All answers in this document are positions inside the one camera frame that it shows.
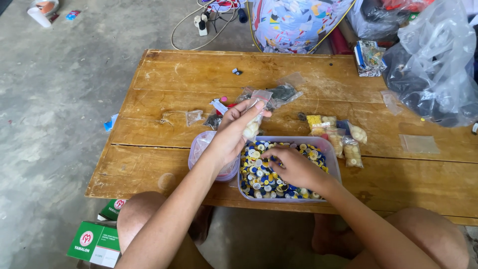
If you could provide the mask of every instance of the left hand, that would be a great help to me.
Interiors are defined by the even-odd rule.
[[[247,139],[242,137],[246,125],[261,113],[264,102],[257,102],[253,107],[247,107],[255,100],[244,100],[228,109],[222,118],[216,135],[207,147],[206,151],[217,161],[222,168],[231,162],[241,152]],[[262,112],[264,117],[272,116],[270,111]]]

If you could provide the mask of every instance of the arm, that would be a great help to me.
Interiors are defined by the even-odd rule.
[[[124,252],[116,268],[167,268],[187,233],[194,215],[219,171],[244,147],[242,131],[264,106],[259,102],[246,112],[249,100],[226,112],[214,139],[191,171],[148,220]]]
[[[308,188],[322,195],[337,209],[355,232],[380,268],[440,267],[417,245],[374,211],[362,204],[332,176],[305,159],[296,149],[276,146],[262,157],[279,157],[285,169],[272,163],[274,171],[294,186]]]

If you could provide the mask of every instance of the hand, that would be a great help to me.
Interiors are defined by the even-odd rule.
[[[212,153],[212,157],[218,161],[222,168],[231,162],[241,152],[247,139],[242,137],[246,125],[262,111],[264,102],[257,102],[248,109],[249,104],[255,100],[244,100],[231,107],[224,114],[216,135],[207,147],[206,151]],[[272,116],[270,111],[262,113],[264,117]]]
[[[323,195],[323,183],[335,180],[320,167],[302,156],[295,148],[277,145],[261,155],[262,158],[269,158],[270,156],[277,156],[284,164],[284,167],[281,167],[276,162],[270,161],[269,166],[272,167],[274,172],[282,180],[296,187],[307,188]]]

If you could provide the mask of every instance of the red logo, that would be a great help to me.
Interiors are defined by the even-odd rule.
[[[93,233],[90,231],[84,232],[80,237],[80,245],[86,247],[93,241]]]
[[[123,207],[124,203],[126,203],[126,200],[125,200],[125,199],[116,200],[116,202],[115,202],[115,208],[116,208],[116,209],[121,209],[121,207]]]

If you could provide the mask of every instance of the concrete floor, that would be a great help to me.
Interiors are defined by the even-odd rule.
[[[108,137],[102,124],[120,109],[143,50],[171,49],[172,27],[198,6],[60,0],[61,16],[42,28],[25,12],[30,1],[14,0],[0,16],[0,268],[72,269],[76,261],[65,253],[76,229],[107,203],[83,196]],[[67,21],[71,10],[81,13]],[[188,22],[175,37],[188,49],[212,35],[199,38]],[[257,51],[252,43],[249,26],[235,21],[203,49]],[[329,53],[326,46],[320,51]],[[244,220],[285,221],[283,236],[294,243],[244,238]],[[212,226],[201,251],[216,268],[265,267],[260,255],[242,259],[259,245],[307,265],[317,261],[309,256],[310,214],[219,208]],[[467,233],[476,259],[478,230]]]

